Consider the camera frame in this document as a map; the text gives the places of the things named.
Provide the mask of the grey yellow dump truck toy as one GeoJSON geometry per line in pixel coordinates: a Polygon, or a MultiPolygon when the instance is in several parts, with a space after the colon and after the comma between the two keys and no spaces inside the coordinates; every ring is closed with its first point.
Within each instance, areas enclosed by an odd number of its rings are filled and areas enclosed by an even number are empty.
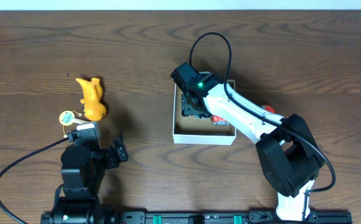
{"type": "Polygon", "coordinates": [[[184,94],[181,95],[181,112],[182,116],[199,116],[200,112],[188,104],[184,94]]]}

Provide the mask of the red fire truck toy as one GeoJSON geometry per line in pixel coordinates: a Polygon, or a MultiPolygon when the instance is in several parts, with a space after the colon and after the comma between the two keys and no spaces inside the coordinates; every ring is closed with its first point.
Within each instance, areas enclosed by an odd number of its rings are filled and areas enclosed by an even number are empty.
{"type": "Polygon", "coordinates": [[[225,119],[223,119],[223,118],[221,118],[219,116],[213,115],[213,116],[211,116],[210,119],[211,119],[212,123],[215,124],[215,125],[227,125],[227,124],[229,124],[229,122],[227,120],[225,120],[225,119]]]}

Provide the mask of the red ball toy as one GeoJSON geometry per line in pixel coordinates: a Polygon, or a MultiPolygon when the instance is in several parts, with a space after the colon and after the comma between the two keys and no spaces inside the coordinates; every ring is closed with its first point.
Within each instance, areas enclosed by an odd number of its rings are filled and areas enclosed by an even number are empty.
{"type": "Polygon", "coordinates": [[[272,106],[270,106],[270,105],[262,105],[261,108],[263,110],[265,110],[265,113],[273,113],[273,114],[276,113],[274,108],[272,106]]]}

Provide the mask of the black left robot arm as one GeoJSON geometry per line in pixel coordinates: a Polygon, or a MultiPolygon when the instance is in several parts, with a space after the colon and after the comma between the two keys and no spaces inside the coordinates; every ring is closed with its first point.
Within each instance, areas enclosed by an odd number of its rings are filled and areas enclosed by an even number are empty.
{"type": "Polygon", "coordinates": [[[105,171],[128,160],[123,137],[102,149],[94,131],[75,131],[67,136],[72,144],[61,156],[63,184],[55,191],[52,210],[42,214],[40,222],[119,223],[119,213],[102,205],[98,194],[105,171]]]}

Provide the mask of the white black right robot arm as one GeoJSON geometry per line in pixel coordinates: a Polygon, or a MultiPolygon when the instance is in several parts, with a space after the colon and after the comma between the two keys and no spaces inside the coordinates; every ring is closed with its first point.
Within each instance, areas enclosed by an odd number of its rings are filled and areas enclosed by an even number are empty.
{"type": "Polygon", "coordinates": [[[297,114],[285,118],[252,103],[213,73],[192,72],[173,80],[198,116],[218,116],[252,141],[263,174],[278,193],[278,218],[307,220],[313,183],[328,160],[305,120],[297,114]]]}

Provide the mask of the white cardboard box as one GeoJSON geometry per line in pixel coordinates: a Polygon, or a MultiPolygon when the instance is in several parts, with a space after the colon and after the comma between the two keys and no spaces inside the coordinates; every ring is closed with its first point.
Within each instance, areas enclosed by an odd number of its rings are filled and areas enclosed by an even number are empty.
{"type": "Polygon", "coordinates": [[[213,124],[210,118],[182,116],[182,92],[174,85],[172,137],[175,144],[229,146],[237,136],[231,124],[213,124]]]}

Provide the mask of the orange rubber animal toy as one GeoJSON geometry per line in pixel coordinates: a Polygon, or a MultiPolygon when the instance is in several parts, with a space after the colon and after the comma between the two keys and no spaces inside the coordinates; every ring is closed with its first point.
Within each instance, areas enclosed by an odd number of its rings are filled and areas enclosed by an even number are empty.
{"type": "Polygon", "coordinates": [[[90,81],[76,78],[75,81],[81,86],[83,98],[80,103],[83,105],[83,114],[90,121],[100,121],[106,116],[106,107],[101,103],[103,88],[99,78],[92,78],[90,81]]]}

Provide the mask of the yellow round rattle toy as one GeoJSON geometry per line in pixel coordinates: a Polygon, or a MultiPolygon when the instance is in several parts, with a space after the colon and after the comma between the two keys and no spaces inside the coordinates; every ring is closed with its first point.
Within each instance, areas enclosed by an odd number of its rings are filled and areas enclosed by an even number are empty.
{"type": "Polygon", "coordinates": [[[63,136],[66,137],[67,133],[65,130],[66,126],[71,126],[73,124],[83,124],[83,123],[87,123],[86,120],[84,119],[80,119],[79,116],[83,116],[82,113],[79,113],[77,111],[71,111],[71,110],[66,110],[63,111],[60,116],[59,116],[59,122],[62,125],[62,130],[63,130],[63,136]]]}

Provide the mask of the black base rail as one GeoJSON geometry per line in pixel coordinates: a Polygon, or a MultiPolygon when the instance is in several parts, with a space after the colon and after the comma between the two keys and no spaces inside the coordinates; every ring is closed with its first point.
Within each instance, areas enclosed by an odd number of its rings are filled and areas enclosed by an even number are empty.
{"type": "MultiPolygon", "coordinates": [[[[296,223],[282,219],[272,211],[250,211],[246,213],[145,213],[123,212],[120,224],[255,224],[296,223]]],[[[311,211],[301,223],[353,224],[349,212],[311,211]]]]}

